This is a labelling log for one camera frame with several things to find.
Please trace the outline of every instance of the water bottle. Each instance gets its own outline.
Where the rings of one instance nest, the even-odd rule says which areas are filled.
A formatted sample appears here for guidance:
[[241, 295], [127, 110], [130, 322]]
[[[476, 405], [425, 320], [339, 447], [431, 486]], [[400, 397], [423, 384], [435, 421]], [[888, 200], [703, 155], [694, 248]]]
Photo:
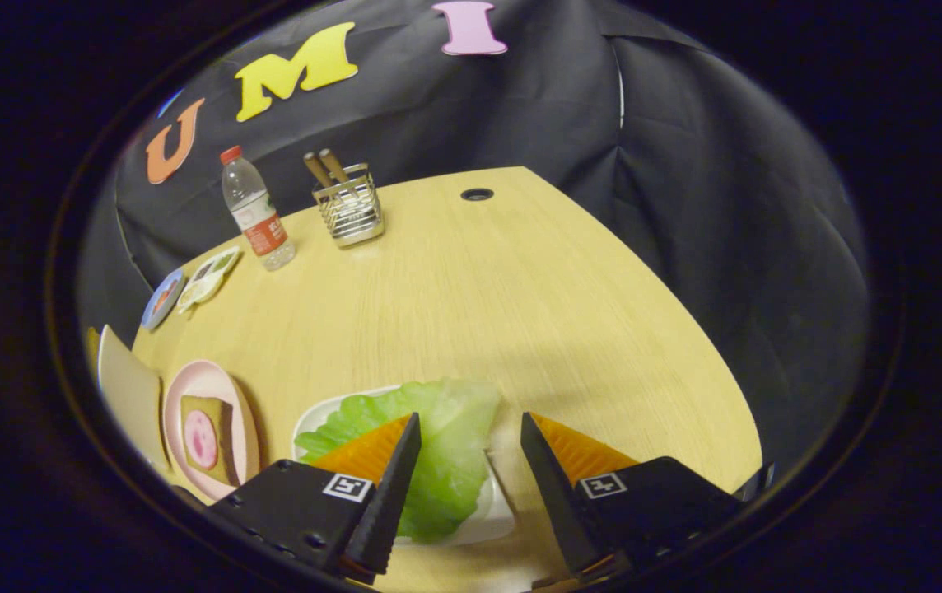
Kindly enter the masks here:
[[270, 202], [270, 192], [255, 166], [241, 156], [240, 147], [231, 147], [219, 155], [222, 159], [222, 196], [234, 221], [252, 244], [252, 251], [267, 270], [276, 270], [291, 262], [295, 246], [287, 239], [277, 209]]

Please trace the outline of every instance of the red bottle cap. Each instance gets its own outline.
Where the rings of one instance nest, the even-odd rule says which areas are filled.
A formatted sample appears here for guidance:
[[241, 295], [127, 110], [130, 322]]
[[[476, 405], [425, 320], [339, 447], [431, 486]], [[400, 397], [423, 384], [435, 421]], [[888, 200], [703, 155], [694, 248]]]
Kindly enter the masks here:
[[231, 147], [231, 149], [226, 149], [222, 151], [222, 154], [218, 155], [219, 161], [222, 161], [223, 165], [229, 165], [231, 162], [236, 161], [240, 158], [240, 147]]

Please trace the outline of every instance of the pink letter i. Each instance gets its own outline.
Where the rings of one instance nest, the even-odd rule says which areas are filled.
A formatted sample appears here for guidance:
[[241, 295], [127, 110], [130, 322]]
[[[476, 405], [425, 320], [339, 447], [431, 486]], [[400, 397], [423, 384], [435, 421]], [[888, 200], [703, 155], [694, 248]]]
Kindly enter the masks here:
[[444, 12], [449, 23], [449, 43], [441, 46], [442, 52], [449, 56], [507, 52], [508, 46], [497, 41], [489, 27], [486, 11], [493, 9], [489, 2], [443, 2], [433, 8]]

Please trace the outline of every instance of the yellow letter m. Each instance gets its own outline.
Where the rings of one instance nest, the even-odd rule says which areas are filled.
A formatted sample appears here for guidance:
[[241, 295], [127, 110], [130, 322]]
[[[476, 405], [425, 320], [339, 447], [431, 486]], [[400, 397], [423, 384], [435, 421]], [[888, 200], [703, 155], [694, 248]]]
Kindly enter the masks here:
[[286, 99], [291, 97], [302, 72], [301, 89], [312, 91], [357, 74], [357, 67], [347, 62], [347, 32], [354, 23], [344, 22], [318, 30], [303, 42], [291, 60], [267, 54], [245, 65], [235, 78], [241, 81], [240, 112], [237, 121], [248, 121], [263, 113], [273, 102], [263, 89]]

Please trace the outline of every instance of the small dish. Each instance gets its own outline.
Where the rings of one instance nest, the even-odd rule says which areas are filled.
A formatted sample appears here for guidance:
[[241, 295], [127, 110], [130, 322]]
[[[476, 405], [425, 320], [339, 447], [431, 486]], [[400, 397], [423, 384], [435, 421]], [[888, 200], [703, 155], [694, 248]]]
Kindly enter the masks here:
[[197, 303], [203, 303], [218, 292], [222, 282], [226, 280], [226, 274], [230, 273], [233, 266], [240, 259], [240, 247], [231, 247], [212, 255], [197, 268], [196, 273], [189, 279], [185, 290], [178, 297], [177, 309], [179, 314], [184, 314], [188, 308]]
[[150, 300], [145, 304], [145, 311], [142, 313], [142, 327], [152, 331], [160, 325], [167, 317], [167, 314], [170, 313], [170, 309], [174, 308], [175, 303], [178, 301], [178, 294], [182, 292], [184, 286], [185, 274], [182, 273], [181, 268], [167, 274], [167, 278], [163, 278], [163, 282], [160, 282], [160, 286], [156, 287], [156, 291], [152, 293]]
[[[339, 402], [351, 397], [351, 395], [383, 395], [389, 391], [397, 390], [400, 385], [389, 387], [380, 387], [378, 390], [358, 391], [357, 394], [340, 395], [319, 402], [310, 406], [295, 423], [295, 428], [291, 431], [291, 458], [298, 461], [305, 453], [302, 447], [295, 446], [295, 438], [303, 432], [316, 431], [325, 421], [328, 421], [329, 414], [339, 409]], [[489, 478], [482, 484], [481, 491], [478, 491], [478, 509], [460, 523], [460, 527], [449, 537], [438, 541], [436, 544], [415, 544], [408, 537], [397, 537], [394, 540], [395, 545], [449, 545], [475, 544], [478, 541], [489, 541], [491, 539], [500, 539], [515, 529], [515, 516], [511, 511], [504, 491], [501, 489], [501, 482], [497, 480], [497, 474], [493, 472], [493, 465], [489, 460], [489, 455], [483, 451], [486, 456], [486, 466], [489, 469]]]
[[259, 441], [255, 421], [245, 394], [231, 378], [226, 369], [207, 360], [196, 360], [182, 367], [167, 386], [163, 398], [163, 435], [170, 448], [170, 458], [179, 466], [185, 477], [212, 500], [219, 500], [237, 487], [215, 480], [199, 470], [191, 468], [185, 459], [185, 443], [182, 439], [182, 395], [197, 395], [201, 398], [219, 398], [233, 406], [231, 435], [233, 435], [233, 462], [238, 484], [244, 484], [259, 472]]

